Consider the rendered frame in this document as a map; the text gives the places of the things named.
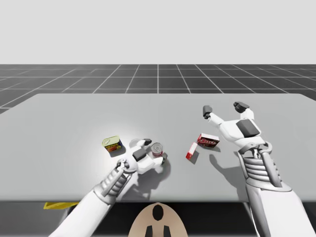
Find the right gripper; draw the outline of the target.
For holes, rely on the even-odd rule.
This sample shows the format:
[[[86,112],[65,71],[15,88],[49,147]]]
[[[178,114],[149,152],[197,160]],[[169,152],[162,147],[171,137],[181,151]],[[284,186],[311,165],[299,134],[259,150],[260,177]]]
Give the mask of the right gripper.
[[[254,112],[250,109],[250,106],[243,102],[234,102],[233,106],[240,114],[240,120],[224,121],[213,113],[213,109],[209,105],[203,106],[203,117],[215,126],[220,126],[222,136],[240,148],[248,143],[263,145],[264,140],[261,138],[261,130],[253,120]]]

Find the red and white carton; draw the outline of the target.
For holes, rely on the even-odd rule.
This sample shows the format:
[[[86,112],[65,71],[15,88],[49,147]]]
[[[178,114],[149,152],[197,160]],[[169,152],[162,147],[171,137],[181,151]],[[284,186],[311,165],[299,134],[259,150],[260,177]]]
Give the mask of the red and white carton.
[[[191,160],[192,157],[195,157],[198,155],[197,147],[198,147],[198,144],[196,142],[193,142],[190,149],[188,150],[188,152],[186,154],[187,160]]]

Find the tan robot part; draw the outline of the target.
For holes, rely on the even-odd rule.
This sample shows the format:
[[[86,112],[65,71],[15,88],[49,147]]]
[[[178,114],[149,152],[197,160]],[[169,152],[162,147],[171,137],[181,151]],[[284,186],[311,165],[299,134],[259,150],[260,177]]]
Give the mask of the tan robot part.
[[[188,237],[179,215],[168,205],[154,203],[135,218],[128,237]]]

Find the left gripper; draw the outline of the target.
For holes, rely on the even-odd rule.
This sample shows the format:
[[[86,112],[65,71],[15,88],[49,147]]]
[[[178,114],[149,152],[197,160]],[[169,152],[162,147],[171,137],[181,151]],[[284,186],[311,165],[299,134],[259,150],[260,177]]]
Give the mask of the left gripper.
[[[152,158],[146,149],[152,143],[151,139],[142,139],[136,143],[135,148],[128,150],[128,171],[146,173],[155,166],[162,166],[167,160],[167,153],[162,153],[159,157]]]

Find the red and white can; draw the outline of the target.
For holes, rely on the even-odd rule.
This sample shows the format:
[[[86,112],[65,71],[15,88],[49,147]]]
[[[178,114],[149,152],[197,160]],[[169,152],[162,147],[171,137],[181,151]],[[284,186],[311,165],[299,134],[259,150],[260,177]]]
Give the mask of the red and white can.
[[[162,144],[158,143],[158,142],[153,143],[151,145],[151,151],[152,151],[153,156],[155,156],[155,157],[161,156],[163,154],[163,146],[162,146]]]

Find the green and blue rectangular can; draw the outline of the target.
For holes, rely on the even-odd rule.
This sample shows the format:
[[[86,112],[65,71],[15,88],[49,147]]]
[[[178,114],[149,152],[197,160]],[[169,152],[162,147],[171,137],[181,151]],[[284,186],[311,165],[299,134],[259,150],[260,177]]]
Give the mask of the green and blue rectangular can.
[[[109,138],[105,138],[102,141],[102,146],[109,152],[112,153],[114,151],[120,150],[123,146],[120,137],[117,136],[112,136]]]

